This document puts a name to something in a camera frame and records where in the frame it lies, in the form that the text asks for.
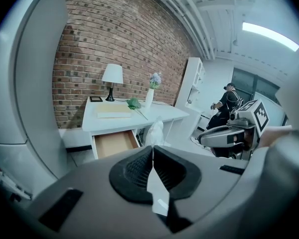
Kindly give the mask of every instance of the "white desk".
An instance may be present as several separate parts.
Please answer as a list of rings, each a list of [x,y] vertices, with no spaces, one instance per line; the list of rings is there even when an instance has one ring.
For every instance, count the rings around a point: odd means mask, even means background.
[[[117,99],[121,101],[114,102],[107,102],[105,101],[105,98],[102,98],[102,100],[102,103],[90,102],[90,98],[88,97],[82,124],[82,130],[90,133],[90,142],[95,158],[98,158],[94,141],[94,136],[96,135],[132,130],[135,136],[136,129],[145,128],[152,125],[156,121],[156,119],[159,116],[161,116],[161,120],[164,123],[164,139],[165,141],[169,142],[169,139],[173,140],[180,136],[182,119],[189,115],[186,112],[183,112],[175,107],[169,106],[163,102],[154,101],[154,103],[157,104],[152,104],[148,112],[146,112],[144,108],[141,108],[142,113],[146,116],[148,120],[146,120],[142,115],[140,115],[136,111],[132,111],[131,118],[98,119],[96,115],[96,107],[99,104],[103,104],[104,102],[106,102],[106,104],[126,104],[127,106],[126,102],[122,102],[125,99]]]

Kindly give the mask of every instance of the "small picture frame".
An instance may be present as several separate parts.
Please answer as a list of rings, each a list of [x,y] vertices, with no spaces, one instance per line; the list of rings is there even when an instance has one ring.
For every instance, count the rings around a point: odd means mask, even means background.
[[[101,97],[90,97],[90,101],[93,102],[103,102]]]

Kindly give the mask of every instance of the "black lamp base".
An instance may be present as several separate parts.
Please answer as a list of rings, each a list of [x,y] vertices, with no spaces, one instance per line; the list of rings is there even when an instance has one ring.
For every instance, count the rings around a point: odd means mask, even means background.
[[[109,96],[105,99],[108,102],[113,102],[115,101],[113,98],[113,88],[110,88]]]

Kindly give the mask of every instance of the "window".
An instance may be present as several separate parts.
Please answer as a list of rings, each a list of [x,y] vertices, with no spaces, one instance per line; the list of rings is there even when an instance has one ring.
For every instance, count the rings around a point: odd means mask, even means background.
[[[265,97],[271,99],[274,101],[276,104],[279,104],[275,94],[278,91],[279,87],[274,85],[271,82],[266,81],[263,78],[259,78],[257,80],[257,85],[256,85],[256,92],[264,95]]]
[[[236,89],[237,94],[239,95],[240,98],[244,100],[244,104],[248,101],[251,100],[252,94],[248,94],[246,92],[243,92],[241,90]]]
[[[253,74],[235,68],[232,82],[236,85],[236,88],[252,93],[254,77],[255,75]]]
[[[234,68],[232,82],[235,84],[240,98],[244,99],[245,103],[250,101],[255,93],[258,92],[279,105],[275,96],[279,87],[260,78],[258,75]]]

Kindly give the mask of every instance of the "black rubber pad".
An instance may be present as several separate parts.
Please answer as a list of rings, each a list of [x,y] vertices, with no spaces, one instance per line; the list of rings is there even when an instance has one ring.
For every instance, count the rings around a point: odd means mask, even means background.
[[[188,198],[201,181],[201,171],[193,163],[158,146],[154,147],[154,168],[171,199]],[[147,183],[152,170],[152,147],[116,163],[109,175],[115,191],[129,202],[153,204]]]
[[[65,194],[40,218],[39,221],[48,228],[58,232],[70,212],[81,198],[83,192],[69,189]]]
[[[240,175],[242,175],[245,171],[242,168],[233,167],[233,166],[229,166],[229,165],[223,165],[222,167],[220,167],[220,170],[224,170],[226,172],[236,173],[236,174],[240,174]]]

